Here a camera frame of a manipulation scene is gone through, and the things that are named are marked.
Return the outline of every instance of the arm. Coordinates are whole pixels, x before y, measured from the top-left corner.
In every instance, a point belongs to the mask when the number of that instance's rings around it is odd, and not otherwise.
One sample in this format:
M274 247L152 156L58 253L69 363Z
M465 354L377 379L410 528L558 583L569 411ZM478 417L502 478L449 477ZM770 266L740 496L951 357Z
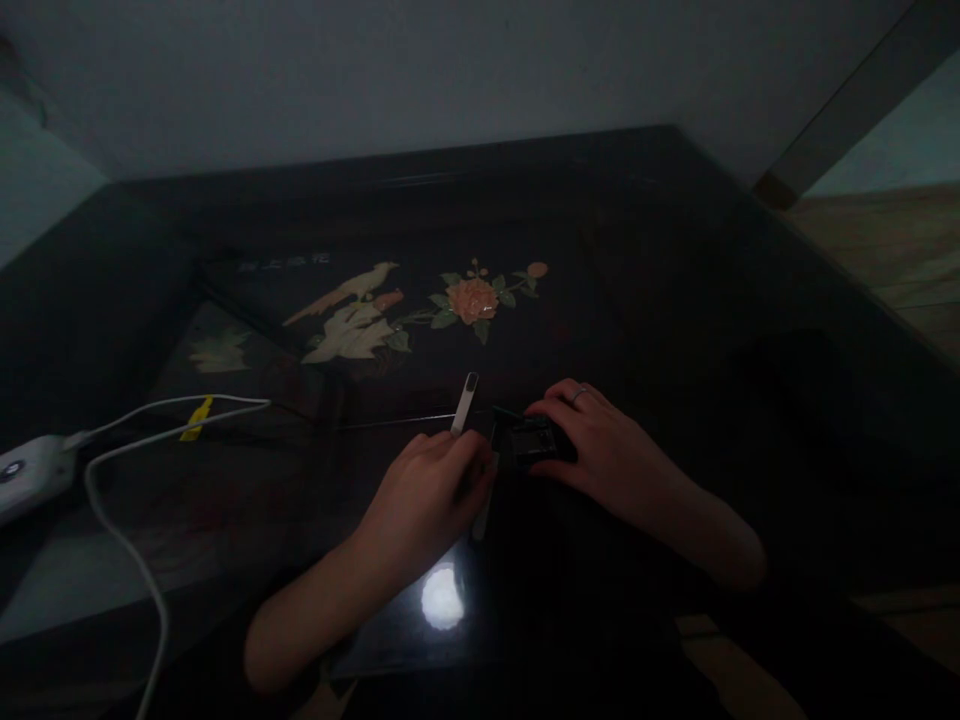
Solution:
M704 571L717 586L711 616L811 717L956 713L960 678L846 599L768 567L757 534L729 505L599 391L583 384L576 394L580 387L564 380L527 410L566 431L577 463L531 472L581 490Z
M580 387L571 405L566 402ZM703 570L722 588L746 592L766 573L760 538L733 509L684 475L634 420L589 384L563 380L528 415L547 415L577 448L576 464L537 463L556 478L646 532Z
M491 460L489 443L472 431L411 440L356 532L257 611L244 648L254 690L286 687L426 572L483 506ZM461 482L469 483L466 492L458 491Z

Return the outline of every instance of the small black object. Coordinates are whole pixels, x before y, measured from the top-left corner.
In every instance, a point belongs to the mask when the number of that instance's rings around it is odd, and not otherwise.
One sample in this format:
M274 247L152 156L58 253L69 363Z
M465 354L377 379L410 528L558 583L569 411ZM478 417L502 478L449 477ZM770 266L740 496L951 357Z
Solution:
M576 450L563 431L542 415L510 428L510 445L517 467L526 470L541 460L576 460Z

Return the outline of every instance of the right hand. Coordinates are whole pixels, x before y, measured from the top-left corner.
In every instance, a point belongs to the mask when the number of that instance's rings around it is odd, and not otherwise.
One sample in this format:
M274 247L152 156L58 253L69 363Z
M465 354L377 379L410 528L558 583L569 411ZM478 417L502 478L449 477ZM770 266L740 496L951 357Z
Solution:
M586 392L578 394L579 389ZM577 448L576 463L530 468L586 493L707 572L718 585L750 591L763 581L763 543L736 511L700 488L636 422L587 383L561 380L527 415L546 415Z
M581 387L587 391L571 403ZM561 380L525 414L557 423L578 454L576 463L539 462L530 474L560 480L641 530L653 532L659 510L677 493L696 488L636 421L589 383Z

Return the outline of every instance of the bird painting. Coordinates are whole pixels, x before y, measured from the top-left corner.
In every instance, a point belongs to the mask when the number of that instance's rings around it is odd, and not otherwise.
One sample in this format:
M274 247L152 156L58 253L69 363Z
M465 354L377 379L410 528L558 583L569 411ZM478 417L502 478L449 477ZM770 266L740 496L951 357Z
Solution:
M373 348L385 345L386 338L396 332L386 320L380 319L382 311L403 300L399 290L381 295L359 309L348 305L337 310L323 325L326 335L313 352L301 360L305 365L323 363L340 356L349 360L372 359Z
M367 295L370 295L374 290L383 285L391 270L398 267L400 266L397 263L392 262L377 263L370 272L361 273L356 277L350 278L346 282L341 283L340 287L336 290L331 290L323 297L307 305L300 312L291 315L287 321L283 323L284 327L310 315L322 315L328 308L343 302L351 295L357 296L358 303L362 302Z

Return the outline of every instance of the white charging cable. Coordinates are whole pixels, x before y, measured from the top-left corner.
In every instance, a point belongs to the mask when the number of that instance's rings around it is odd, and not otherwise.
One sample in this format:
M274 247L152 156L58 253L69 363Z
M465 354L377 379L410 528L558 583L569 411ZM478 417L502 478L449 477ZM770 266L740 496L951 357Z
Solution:
M115 450L110 450L109 452L105 452L103 455L99 455L91 460L87 464L87 469L83 474L83 482L87 488L87 495L90 498L90 507L93 509L93 514L96 516L97 520L100 521L100 524L106 528L107 532L116 538L117 542L123 546L123 548L130 554L130 557L132 557L137 563L137 567L140 568L140 574L143 576L143 580L147 584L147 588L150 590L150 596L153 598L153 602L157 606L157 614L160 616L160 641L157 643L157 653L153 660L153 668L150 670L150 677L147 680L147 686L144 688L143 697L140 699L140 708L137 710L137 720L144 720L146 718L147 712L150 709L150 701L153 699L153 692L157 686L157 680L160 677L160 670L163 666L163 656L166 653L167 642L170 638L170 610L167 607L166 601L163 599L163 592L160 589L160 585L157 583L157 579L154 577L153 572L151 572L146 560L143 559L143 556L140 555L140 553L137 551L137 548L132 542L130 542L130 540L127 539L120 528L118 528L113 521L107 517L107 513L103 509L103 503L100 499L100 493L97 491L97 484L93 471L101 463L104 463L111 458L115 458L118 455L122 455L125 452L129 452L130 450L141 448L144 445L150 445L151 443L158 442L165 438L179 435L180 433L200 427L201 425L208 425L210 423L219 422L228 418L237 417L238 415L264 410L270 405L270 401L261 398L236 397L234 395L190 395L188 397L160 400L158 402L153 402L149 405L144 405L143 407L137 408L136 410L127 413L123 417L114 420L111 423L107 423L102 427L96 428L95 430L77 433L76 435L67 439L67 445L69 447L78 447L88 443L95 435L99 435L106 430L116 427L120 423L129 420L134 415L137 415L144 410L149 410L150 408L158 407L160 405L186 402L188 400L206 400L208 397L218 400L231 400L233 402L250 403L256 405L256 407L241 408L240 410L231 410L230 412L222 413L220 415L214 415L213 417L204 418L203 420L199 420L194 423L181 425L173 430L167 430L156 435L151 435L143 440L137 440L136 442L124 445L123 447L119 447Z

